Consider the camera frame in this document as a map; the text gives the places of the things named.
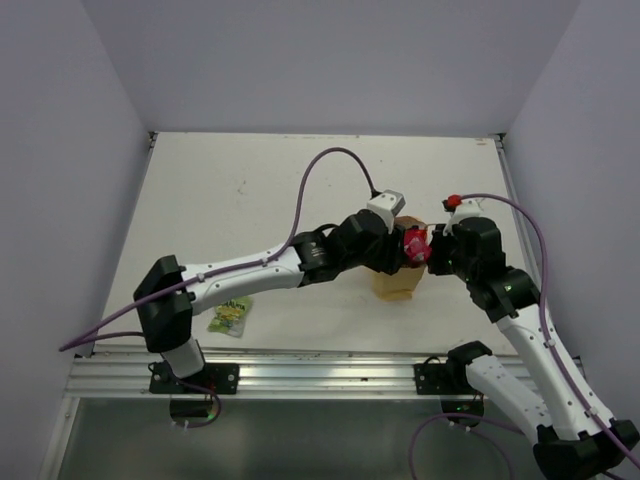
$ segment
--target brown paper bag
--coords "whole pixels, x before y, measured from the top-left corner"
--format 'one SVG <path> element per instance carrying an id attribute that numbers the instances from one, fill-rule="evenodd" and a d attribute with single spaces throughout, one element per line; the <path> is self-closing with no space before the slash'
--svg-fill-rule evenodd
<path id="1" fill-rule="evenodd" d="M 398 217 L 395 219 L 397 225 L 405 228 L 418 225 L 426 228 L 426 224 L 414 217 Z M 378 298 L 387 302 L 398 300 L 410 300 L 413 292 L 422 280 L 426 266 L 418 268 L 402 267 L 394 275 L 386 273 L 373 273 L 373 291 Z"/>

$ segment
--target white table surface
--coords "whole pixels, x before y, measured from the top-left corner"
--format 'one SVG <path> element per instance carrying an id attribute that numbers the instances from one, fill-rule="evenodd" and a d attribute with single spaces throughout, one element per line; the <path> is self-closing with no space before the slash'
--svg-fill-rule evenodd
<path id="1" fill-rule="evenodd" d="M 105 313 L 131 302 L 159 257 L 175 254 L 182 264 L 215 262 L 283 241 L 302 172 L 331 146 L 355 151 L 379 190 L 405 195 L 402 214 L 427 223 L 447 220 L 441 200 L 452 193 L 507 194 L 490 139 L 161 133 Z M 368 199 L 362 173 L 342 154 L 319 162 L 307 185 L 300 230 L 340 223 Z M 502 231 L 509 263 L 524 268 L 510 209 L 490 200 L 482 206 Z M 331 283 L 263 292 L 253 299 L 242 338 L 208 332 L 208 314 L 194 318 L 194 336 L 207 347 L 425 353 L 481 340 L 496 354 L 515 353 L 454 277 L 425 274 L 414 298 L 398 303 L 373 294 L 371 272 L 364 268 Z M 133 312 L 101 333 L 139 329 Z M 109 342 L 130 345 L 142 339 Z"/>

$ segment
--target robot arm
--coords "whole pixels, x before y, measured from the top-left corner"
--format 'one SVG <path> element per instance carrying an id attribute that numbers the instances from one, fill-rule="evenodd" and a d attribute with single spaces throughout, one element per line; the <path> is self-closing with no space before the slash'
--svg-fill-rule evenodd
<path id="1" fill-rule="evenodd" d="M 382 192 L 328 235 L 324 227 L 295 235 L 273 260 L 269 258 L 282 249 L 282 244 L 215 264 L 180 266 L 173 255 L 159 259 L 136 289 L 135 300 L 186 278 L 199 281 L 138 308 L 147 350 L 161 354 L 177 378 L 198 384 L 204 359 L 191 336 L 194 315 L 240 296 L 332 281 L 361 265 L 390 275 L 396 273 L 405 255 L 404 228 L 394 225 L 394 218 L 404 205 L 402 194 Z M 255 266 L 234 268 L 239 264 Z M 208 277 L 206 274 L 212 271 L 219 273 Z"/>
<path id="2" fill-rule="evenodd" d="M 540 397 L 502 368 L 479 342 L 449 352 L 450 381 L 488 395 L 509 416 L 533 445 L 546 478 L 588 479 L 618 465 L 623 454 L 593 417 L 603 419 L 606 428 L 629 449 L 640 439 L 635 426 L 628 420 L 616 420 L 597 397 L 550 321 L 551 338 L 545 341 L 539 320 L 540 293 L 526 272 L 507 266 L 495 223 L 480 217 L 475 200 L 456 206 L 444 203 L 451 219 L 436 226 L 433 233 L 429 272 L 454 274 L 465 282 L 473 302 L 522 358 Z M 581 394 L 589 399 L 589 411 L 560 371 L 550 346 L 555 347 Z"/>

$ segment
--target white wall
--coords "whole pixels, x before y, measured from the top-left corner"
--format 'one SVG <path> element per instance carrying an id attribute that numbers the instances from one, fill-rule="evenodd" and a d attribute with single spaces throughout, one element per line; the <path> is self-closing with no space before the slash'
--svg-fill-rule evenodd
<path id="1" fill-rule="evenodd" d="M 506 146 L 548 237 L 558 330 L 611 409 L 640 426 L 638 19 L 636 0 L 583 1 Z"/>
<path id="2" fill-rule="evenodd" d="M 77 0 L 0 6 L 0 478 L 34 478 L 102 313 L 146 132 Z"/>
<path id="3" fill-rule="evenodd" d="M 83 0 L 163 131 L 506 131 L 578 0 Z"/>

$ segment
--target black mounting bracket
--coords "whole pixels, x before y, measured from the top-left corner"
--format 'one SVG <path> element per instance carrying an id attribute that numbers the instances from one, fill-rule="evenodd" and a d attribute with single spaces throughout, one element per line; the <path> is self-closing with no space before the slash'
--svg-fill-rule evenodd
<path id="1" fill-rule="evenodd" d="M 151 371 L 151 383 L 149 393 L 157 395 L 189 395 L 194 392 L 188 387 L 172 379 L 169 366 L 166 362 L 157 362 L 149 365 Z M 209 388 L 210 385 L 202 384 L 202 380 L 207 379 L 213 383 L 215 392 L 218 395 L 235 395 L 238 390 L 238 380 L 240 379 L 240 366 L 237 363 L 205 363 L 201 372 L 193 377 L 185 378 L 187 383 Z"/>
<path id="2" fill-rule="evenodd" d="M 476 391 L 470 386 L 458 385 L 451 381 L 449 369 L 445 363 L 416 363 L 413 366 L 416 393 L 418 395 L 473 395 Z"/>

